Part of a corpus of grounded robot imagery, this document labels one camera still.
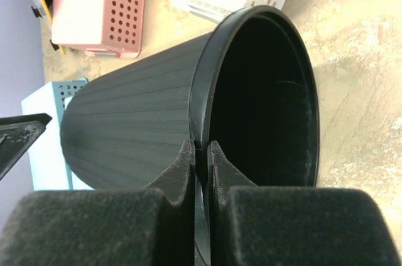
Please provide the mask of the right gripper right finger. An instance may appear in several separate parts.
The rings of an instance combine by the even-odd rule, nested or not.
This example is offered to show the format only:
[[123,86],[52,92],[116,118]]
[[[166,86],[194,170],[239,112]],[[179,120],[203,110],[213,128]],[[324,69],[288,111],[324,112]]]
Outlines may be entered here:
[[377,203],[359,189],[258,186],[208,147],[213,265],[400,265]]

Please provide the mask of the large black plastic bin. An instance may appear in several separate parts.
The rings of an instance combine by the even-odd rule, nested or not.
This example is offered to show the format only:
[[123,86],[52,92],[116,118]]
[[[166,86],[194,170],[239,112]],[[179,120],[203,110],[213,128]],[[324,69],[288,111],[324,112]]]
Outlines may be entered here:
[[207,148],[259,186],[315,186],[320,120],[312,64],[291,20],[240,9],[202,36],[103,75],[63,113],[71,171],[93,189],[142,188],[195,145],[196,263],[210,265]]

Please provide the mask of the pink plastic basket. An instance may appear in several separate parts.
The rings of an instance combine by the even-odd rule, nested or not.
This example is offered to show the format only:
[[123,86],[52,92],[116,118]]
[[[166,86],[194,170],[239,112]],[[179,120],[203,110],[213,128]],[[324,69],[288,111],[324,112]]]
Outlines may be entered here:
[[52,41],[86,55],[136,58],[145,0],[53,0]]

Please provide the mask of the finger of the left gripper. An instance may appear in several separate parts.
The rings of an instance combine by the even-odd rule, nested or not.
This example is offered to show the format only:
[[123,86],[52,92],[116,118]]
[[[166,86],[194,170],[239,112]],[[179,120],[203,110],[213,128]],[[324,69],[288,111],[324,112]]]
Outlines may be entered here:
[[44,133],[51,120],[46,113],[1,118],[1,179]]

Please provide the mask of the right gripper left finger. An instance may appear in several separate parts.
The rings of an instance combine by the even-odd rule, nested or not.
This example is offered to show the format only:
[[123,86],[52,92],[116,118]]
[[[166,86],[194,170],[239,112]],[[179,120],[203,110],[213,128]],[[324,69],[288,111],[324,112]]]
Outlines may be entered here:
[[2,265],[193,265],[195,146],[143,189],[35,191],[1,233]]

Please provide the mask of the blue plastic basket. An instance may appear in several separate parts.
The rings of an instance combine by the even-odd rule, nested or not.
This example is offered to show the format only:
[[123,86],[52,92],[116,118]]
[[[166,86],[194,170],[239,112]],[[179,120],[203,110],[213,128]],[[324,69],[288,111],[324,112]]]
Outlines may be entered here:
[[87,83],[86,78],[49,82],[21,101],[24,115],[46,113],[52,118],[28,149],[35,191],[91,188],[71,171],[60,143],[63,113],[72,97]]

